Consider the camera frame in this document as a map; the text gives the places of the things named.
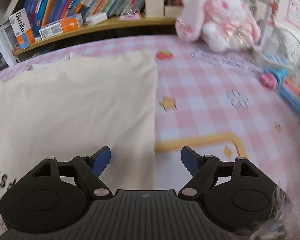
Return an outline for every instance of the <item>wooden shelf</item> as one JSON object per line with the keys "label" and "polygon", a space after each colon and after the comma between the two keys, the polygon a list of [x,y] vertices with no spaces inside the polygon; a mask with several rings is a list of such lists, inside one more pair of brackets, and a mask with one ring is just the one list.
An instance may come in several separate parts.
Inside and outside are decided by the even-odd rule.
{"label": "wooden shelf", "polygon": [[69,37],[78,36],[86,33],[99,32],[110,29],[120,29],[120,28],[128,28],[128,27],[138,27],[138,26],[157,26],[157,25],[174,25],[176,19],[175,18],[145,18],[143,15],[141,20],[138,21],[123,21],[118,22],[118,17],[112,17],[102,23],[99,23],[94,26],[82,25],[80,29],[62,33],[59,35],[55,35],[53,37],[37,41],[34,44],[31,44],[26,49],[18,49],[12,52],[14,56],[20,55],[23,52],[29,51],[31,49],[43,46],[48,43],[52,43],[55,41],[60,41]]}

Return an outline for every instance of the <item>pink eye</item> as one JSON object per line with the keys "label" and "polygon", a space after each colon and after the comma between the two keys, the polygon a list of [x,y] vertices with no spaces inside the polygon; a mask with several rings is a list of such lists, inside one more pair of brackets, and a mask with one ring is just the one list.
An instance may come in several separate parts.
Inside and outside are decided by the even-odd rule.
{"label": "pink eye", "polygon": [[228,5],[228,3],[226,3],[226,2],[222,2],[222,3],[221,3],[221,7],[222,7],[223,9],[225,9],[225,10],[228,10],[228,9],[229,9],[229,5]]}

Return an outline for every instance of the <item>beige cloth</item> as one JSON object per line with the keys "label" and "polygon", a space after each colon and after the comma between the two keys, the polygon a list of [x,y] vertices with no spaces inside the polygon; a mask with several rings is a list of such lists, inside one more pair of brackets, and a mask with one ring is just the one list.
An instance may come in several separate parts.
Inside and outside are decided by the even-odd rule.
{"label": "beige cloth", "polygon": [[70,161],[105,145],[100,178],[113,192],[153,189],[156,83],[150,52],[74,58],[0,83],[0,196],[47,156]]}

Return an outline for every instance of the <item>pink checkered tablecloth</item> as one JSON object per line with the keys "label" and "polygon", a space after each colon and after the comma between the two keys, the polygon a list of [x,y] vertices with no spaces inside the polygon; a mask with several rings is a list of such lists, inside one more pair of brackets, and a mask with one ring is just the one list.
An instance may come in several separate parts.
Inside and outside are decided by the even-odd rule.
{"label": "pink checkered tablecloth", "polygon": [[[1,71],[0,81],[13,78],[30,64],[51,63],[70,52],[106,57],[143,49],[173,54],[171,59],[156,59],[157,101],[172,97],[177,107],[165,112],[157,103],[156,141],[232,131],[244,143],[250,161],[274,182],[283,187],[289,184],[292,192],[300,194],[299,118],[276,92],[259,84],[256,67],[245,54],[215,55],[203,42],[186,44],[177,36],[127,37],[81,44],[29,59]],[[236,153],[232,154],[235,149],[231,147],[221,145],[203,152],[233,161]],[[177,162],[176,167],[162,166]],[[158,188],[178,189],[188,179],[180,177],[187,171],[179,172],[179,163],[180,151],[158,157]],[[170,180],[176,178],[180,178],[179,185],[170,186]]]}

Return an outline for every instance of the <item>plush bunny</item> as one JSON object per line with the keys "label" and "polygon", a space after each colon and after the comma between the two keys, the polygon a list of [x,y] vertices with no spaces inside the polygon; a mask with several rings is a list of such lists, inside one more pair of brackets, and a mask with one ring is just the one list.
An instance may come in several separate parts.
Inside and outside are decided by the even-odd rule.
{"label": "plush bunny", "polygon": [[261,30],[244,0],[184,0],[176,21],[180,39],[194,42],[199,36],[213,52],[248,49]]}

